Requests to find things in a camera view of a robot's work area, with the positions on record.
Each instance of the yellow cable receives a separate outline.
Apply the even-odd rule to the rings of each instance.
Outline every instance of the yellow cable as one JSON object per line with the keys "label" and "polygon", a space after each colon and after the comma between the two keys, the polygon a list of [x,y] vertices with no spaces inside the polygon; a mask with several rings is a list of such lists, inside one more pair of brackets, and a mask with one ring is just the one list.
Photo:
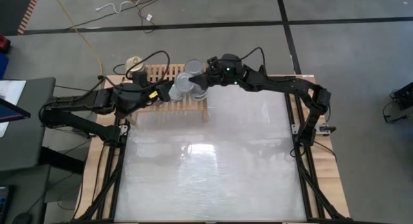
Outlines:
{"label": "yellow cable", "polygon": [[77,31],[77,28],[76,28],[75,23],[73,22],[72,18],[70,18],[68,12],[67,12],[66,9],[64,8],[64,6],[63,6],[62,3],[60,2],[60,0],[56,0],[56,1],[59,3],[60,8],[61,8],[61,9],[63,10],[63,12],[66,14],[66,16],[67,16],[67,18],[69,19],[69,21],[72,23],[72,26],[73,26],[73,29],[75,30],[75,32],[76,32],[77,34],[79,34],[79,36],[83,39],[83,41],[85,41],[85,43],[89,46],[89,48],[91,49],[93,55],[95,55],[95,58],[97,59],[97,62],[99,63],[100,75],[102,76],[102,75],[103,75],[102,62],[101,62],[101,59],[99,58],[98,54],[96,53],[95,48],[92,47],[92,45],[86,40],[85,37],[83,37],[83,35],[81,35],[81,34],[79,33],[79,31]]}

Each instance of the monitor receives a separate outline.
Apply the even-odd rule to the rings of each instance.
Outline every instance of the monitor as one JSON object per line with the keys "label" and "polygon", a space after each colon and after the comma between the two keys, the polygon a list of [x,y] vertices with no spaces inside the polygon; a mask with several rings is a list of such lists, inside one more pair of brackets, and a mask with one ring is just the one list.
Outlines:
{"label": "monitor", "polygon": [[0,123],[30,118],[30,113],[0,98]]}

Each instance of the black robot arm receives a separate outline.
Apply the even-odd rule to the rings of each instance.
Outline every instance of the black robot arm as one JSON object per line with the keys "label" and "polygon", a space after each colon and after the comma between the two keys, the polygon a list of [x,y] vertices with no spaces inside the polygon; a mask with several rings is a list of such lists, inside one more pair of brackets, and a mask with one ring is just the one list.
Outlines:
{"label": "black robot arm", "polygon": [[39,119],[48,128],[73,127],[87,134],[95,134],[102,141],[114,147],[125,143],[121,136],[125,133],[123,127],[115,125],[103,126],[93,121],[72,114],[75,111],[89,110],[96,114],[110,114],[113,111],[119,119],[145,108],[157,101],[169,101],[168,92],[173,81],[148,82],[146,72],[134,72],[132,83],[113,84],[108,78],[100,77],[99,86],[104,80],[113,87],[91,90],[82,96],[53,97],[39,111]]}
{"label": "black robot arm", "polygon": [[315,126],[319,117],[325,114],[330,105],[331,93],[325,88],[310,81],[298,78],[285,79],[282,77],[268,77],[264,66],[258,71],[243,65],[240,58],[232,54],[225,54],[221,59],[213,57],[207,61],[208,68],[204,74],[190,78],[203,89],[214,85],[239,85],[248,92],[269,90],[297,94],[308,107],[310,113],[304,125],[300,125],[296,141],[301,144],[313,145],[316,136]]}

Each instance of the white tabletop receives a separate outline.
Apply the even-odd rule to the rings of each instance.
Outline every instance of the white tabletop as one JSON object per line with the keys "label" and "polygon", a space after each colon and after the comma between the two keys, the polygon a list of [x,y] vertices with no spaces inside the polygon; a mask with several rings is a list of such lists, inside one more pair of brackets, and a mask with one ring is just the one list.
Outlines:
{"label": "white tabletop", "polygon": [[304,220],[284,95],[212,87],[208,115],[138,115],[115,220]]}

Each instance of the gray floor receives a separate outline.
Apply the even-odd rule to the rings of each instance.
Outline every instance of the gray floor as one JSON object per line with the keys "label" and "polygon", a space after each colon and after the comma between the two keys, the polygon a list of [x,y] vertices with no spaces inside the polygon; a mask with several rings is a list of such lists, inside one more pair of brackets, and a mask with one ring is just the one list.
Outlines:
{"label": "gray floor", "polygon": [[[76,23],[112,11],[94,10],[107,3],[126,0],[62,0]],[[290,20],[413,15],[413,0],[284,0]],[[156,24],[220,21],[280,20],[276,0],[159,0],[145,9]],[[138,25],[136,11],[128,10],[87,27]],[[39,0],[29,30],[69,26],[54,0]],[[376,23],[292,26],[292,34],[304,74],[332,92],[331,125],[334,150],[350,214],[364,221],[411,223],[413,219],[413,149],[411,123],[387,125],[382,108],[391,90],[413,78],[413,23]],[[157,30],[142,32],[101,32],[85,34],[101,56],[104,73],[130,56],[147,56],[166,50],[172,63],[197,58],[205,60],[225,52],[243,55],[261,46],[271,74],[292,74],[292,65],[281,26]],[[24,79],[54,76],[57,84],[89,88],[99,73],[87,46],[75,34],[10,37],[14,46],[6,78]],[[149,63],[164,63],[157,56]],[[260,63],[258,55],[246,61]],[[57,88],[56,95],[77,94]],[[84,141],[81,137],[48,131],[45,144],[67,150]],[[75,152],[86,156],[87,144]],[[65,172],[54,171],[57,181]],[[67,190],[76,190],[81,178],[73,177],[48,194],[55,201]],[[74,206],[76,192],[61,201]],[[55,202],[48,206],[45,223],[70,217]]]}

